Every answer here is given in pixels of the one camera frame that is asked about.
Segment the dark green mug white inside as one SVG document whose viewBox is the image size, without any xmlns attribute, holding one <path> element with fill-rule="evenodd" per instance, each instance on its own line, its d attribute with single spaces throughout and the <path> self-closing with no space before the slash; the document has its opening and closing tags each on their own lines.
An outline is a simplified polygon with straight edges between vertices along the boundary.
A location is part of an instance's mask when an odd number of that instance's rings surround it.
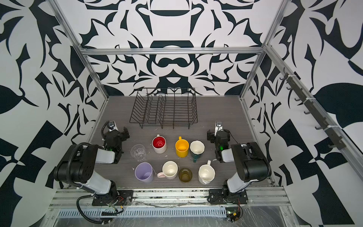
<svg viewBox="0 0 363 227">
<path fill-rule="evenodd" d="M 201 155 L 205 151 L 205 145 L 201 141 L 193 141 L 190 144 L 190 151 L 193 162 L 196 163 L 197 160 L 201 157 Z"/>
</svg>

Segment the clear glass tumbler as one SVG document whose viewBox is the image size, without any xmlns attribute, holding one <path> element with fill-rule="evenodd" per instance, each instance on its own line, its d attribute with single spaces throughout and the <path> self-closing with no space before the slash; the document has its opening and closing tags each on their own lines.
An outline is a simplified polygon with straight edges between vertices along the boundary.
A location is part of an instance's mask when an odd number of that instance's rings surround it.
<svg viewBox="0 0 363 227">
<path fill-rule="evenodd" d="M 138 162 L 143 162 L 147 158 L 147 152 L 145 146 L 142 144 L 137 144 L 133 146 L 130 150 L 130 154 Z"/>
</svg>

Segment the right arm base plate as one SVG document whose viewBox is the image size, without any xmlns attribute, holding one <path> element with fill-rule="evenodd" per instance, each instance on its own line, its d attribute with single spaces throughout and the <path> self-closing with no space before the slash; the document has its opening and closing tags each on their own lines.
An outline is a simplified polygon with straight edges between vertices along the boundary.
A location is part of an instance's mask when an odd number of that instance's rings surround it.
<svg viewBox="0 0 363 227">
<path fill-rule="evenodd" d="M 237 194 L 228 194 L 222 189 L 209 189 L 207 201 L 212 205 L 222 204 L 241 204 L 245 205 L 248 201 L 246 191 Z"/>
</svg>

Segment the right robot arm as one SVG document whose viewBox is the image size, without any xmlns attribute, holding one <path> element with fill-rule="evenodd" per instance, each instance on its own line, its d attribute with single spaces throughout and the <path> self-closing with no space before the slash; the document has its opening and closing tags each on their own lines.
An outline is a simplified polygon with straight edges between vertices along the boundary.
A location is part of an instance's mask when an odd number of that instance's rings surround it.
<svg viewBox="0 0 363 227">
<path fill-rule="evenodd" d="M 233 162 L 236 167 L 236 173 L 223 186 L 227 195 L 240 193 L 271 176 L 268 160 L 256 142 L 229 145 L 230 137 L 228 130 L 207 131 L 207 140 L 215 145 L 216 159 L 221 163 Z"/>
</svg>

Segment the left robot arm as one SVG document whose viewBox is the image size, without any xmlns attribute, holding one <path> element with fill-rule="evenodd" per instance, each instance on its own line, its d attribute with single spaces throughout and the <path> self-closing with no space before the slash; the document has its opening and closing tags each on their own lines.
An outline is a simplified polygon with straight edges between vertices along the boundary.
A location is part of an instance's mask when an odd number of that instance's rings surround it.
<svg viewBox="0 0 363 227">
<path fill-rule="evenodd" d="M 87 142 L 70 146 L 54 169 L 54 179 L 92 194 L 114 197 L 114 182 L 97 173 L 95 165 L 118 164 L 123 154 L 122 143 L 130 138 L 130 134 L 124 127 L 122 132 L 113 129 L 102 132 L 102 136 L 103 146 Z"/>
</svg>

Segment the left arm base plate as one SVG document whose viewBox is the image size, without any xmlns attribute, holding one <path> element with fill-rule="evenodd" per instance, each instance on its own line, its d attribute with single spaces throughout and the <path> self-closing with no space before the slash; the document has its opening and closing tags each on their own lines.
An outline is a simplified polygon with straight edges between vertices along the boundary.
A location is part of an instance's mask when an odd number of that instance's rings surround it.
<svg viewBox="0 0 363 227">
<path fill-rule="evenodd" d="M 116 193 L 96 194 L 93 198 L 93 206 L 106 206 L 112 203 L 115 206 L 123 206 L 133 199 L 133 190 L 118 190 Z"/>
</svg>

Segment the lavender plastic cup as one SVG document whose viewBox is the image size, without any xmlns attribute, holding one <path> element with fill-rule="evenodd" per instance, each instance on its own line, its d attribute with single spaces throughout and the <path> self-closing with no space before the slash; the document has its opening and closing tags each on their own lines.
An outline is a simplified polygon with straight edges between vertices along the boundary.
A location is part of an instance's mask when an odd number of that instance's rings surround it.
<svg viewBox="0 0 363 227">
<path fill-rule="evenodd" d="M 135 177 L 144 183 L 151 183 L 154 179 L 154 169 L 153 167 L 147 163 L 147 162 L 143 162 L 140 163 L 136 168 L 135 168 Z"/>
</svg>

